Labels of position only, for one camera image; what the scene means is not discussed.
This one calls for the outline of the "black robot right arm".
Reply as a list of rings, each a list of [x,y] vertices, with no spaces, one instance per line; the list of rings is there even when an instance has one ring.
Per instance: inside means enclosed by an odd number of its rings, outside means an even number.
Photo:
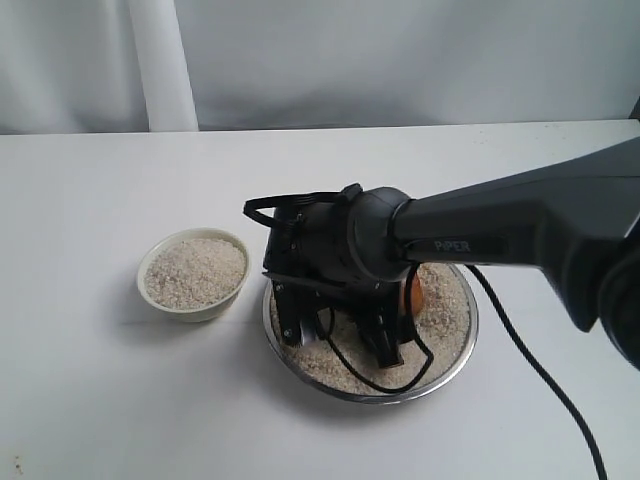
[[[353,184],[250,200],[244,212],[270,230],[264,268],[281,287],[292,346],[304,343],[304,319],[332,307],[359,320],[381,366],[395,366],[411,267],[519,265],[542,271],[579,330],[601,323],[639,362],[637,140],[423,199]]]

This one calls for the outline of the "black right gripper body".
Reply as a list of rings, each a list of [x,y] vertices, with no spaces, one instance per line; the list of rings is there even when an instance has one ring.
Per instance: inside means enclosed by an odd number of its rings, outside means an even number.
[[[263,268],[280,313],[397,313],[398,192],[314,192],[260,199],[270,229]]]

